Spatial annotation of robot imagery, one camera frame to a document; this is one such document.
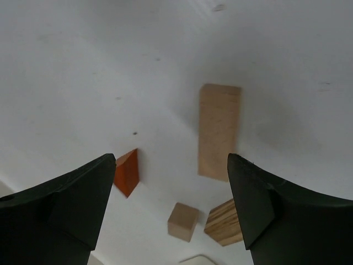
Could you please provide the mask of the orange triangular wood block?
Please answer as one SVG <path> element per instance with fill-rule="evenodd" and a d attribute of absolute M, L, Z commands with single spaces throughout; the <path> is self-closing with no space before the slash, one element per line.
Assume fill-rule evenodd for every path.
<path fill-rule="evenodd" d="M 139 182 L 138 149 L 133 149 L 116 160 L 114 185 L 128 198 Z"/>

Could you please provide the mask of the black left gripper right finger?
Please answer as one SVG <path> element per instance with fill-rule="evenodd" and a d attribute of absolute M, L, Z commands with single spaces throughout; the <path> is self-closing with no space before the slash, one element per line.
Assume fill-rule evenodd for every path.
<path fill-rule="evenodd" d="M 238 154 L 229 154 L 227 169 L 254 264 L 352 263 L 351 200 L 296 185 Z"/>

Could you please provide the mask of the striped dark wood block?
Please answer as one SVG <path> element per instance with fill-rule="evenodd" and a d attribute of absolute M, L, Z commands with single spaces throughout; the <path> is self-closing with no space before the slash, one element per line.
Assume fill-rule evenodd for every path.
<path fill-rule="evenodd" d="M 222 247 L 243 241 L 234 199 L 209 212 L 204 233 Z"/>

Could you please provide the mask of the light wood cube block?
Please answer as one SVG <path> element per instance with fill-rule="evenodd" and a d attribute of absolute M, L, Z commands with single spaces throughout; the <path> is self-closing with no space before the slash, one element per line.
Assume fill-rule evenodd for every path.
<path fill-rule="evenodd" d="M 168 219 L 168 234 L 190 242 L 199 219 L 199 213 L 197 208 L 177 202 Z"/>

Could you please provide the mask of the white plastic tray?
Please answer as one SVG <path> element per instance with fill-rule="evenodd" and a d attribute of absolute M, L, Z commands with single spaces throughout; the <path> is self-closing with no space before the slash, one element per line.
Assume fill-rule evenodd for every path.
<path fill-rule="evenodd" d="M 180 261 L 178 265 L 217 265 L 217 263 L 205 255 L 196 255 Z"/>

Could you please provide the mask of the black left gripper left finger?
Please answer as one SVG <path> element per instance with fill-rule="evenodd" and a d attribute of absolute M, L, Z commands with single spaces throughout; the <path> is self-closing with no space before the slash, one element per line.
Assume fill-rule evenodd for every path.
<path fill-rule="evenodd" d="M 1 264 L 87 264 L 115 174 L 104 154 L 64 175 L 1 198 Z"/>

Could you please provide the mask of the long light wood block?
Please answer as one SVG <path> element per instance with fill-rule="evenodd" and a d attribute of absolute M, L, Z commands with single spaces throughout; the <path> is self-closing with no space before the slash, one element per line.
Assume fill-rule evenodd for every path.
<path fill-rule="evenodd" d="M 235 151 L 242 90 L 205 84 L 199 92 L 198 174 L 228 182 L 227 159 Z"/>

